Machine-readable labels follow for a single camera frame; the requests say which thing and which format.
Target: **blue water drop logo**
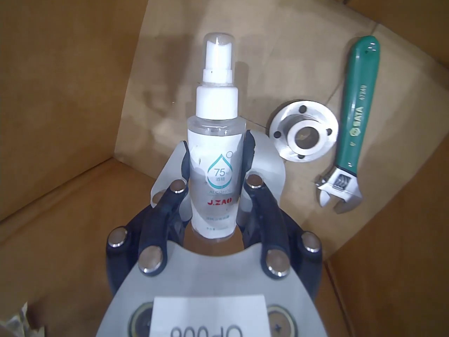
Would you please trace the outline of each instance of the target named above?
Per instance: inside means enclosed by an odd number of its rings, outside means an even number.
[[[231,180],[232,166],[223,157],[223,154],[220,154],[220,157],[207,170],[207,181],[215,189],[224,189],[231,183]]]

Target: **metal flange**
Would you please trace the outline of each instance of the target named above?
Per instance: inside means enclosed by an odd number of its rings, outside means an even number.
[[[332,111],[316,101],[295,101],[273,118],[269,136],[279,155],[291,162],[310,162],[335,144],[338,121]]]

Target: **bottle label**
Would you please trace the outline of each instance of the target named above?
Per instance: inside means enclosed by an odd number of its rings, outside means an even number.
[[[210,239],[231,235],[239,204],[243,135],[210,136],[188,130],[192,226]]]

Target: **crumpled paper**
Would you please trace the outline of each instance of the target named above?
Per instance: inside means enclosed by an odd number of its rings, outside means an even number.
[[[16,337],[45,337],[44,327],[41,327],[38,331],[30,328],[27,319],[27,310],[28,302],[26,302],[19,313],[14,315],[9,321],[0,321],[0,325]]]

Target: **wrench jaw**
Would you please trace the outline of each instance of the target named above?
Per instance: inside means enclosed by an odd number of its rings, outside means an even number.
[[[321,207],[329,203],[330,196],[336,196],[341,199],[334,207],[337,213],[351,211],[362,201],[357,177],[338,167],[333,167],[329,174],[320,178],[316,186],[319,189],[319,203]]]

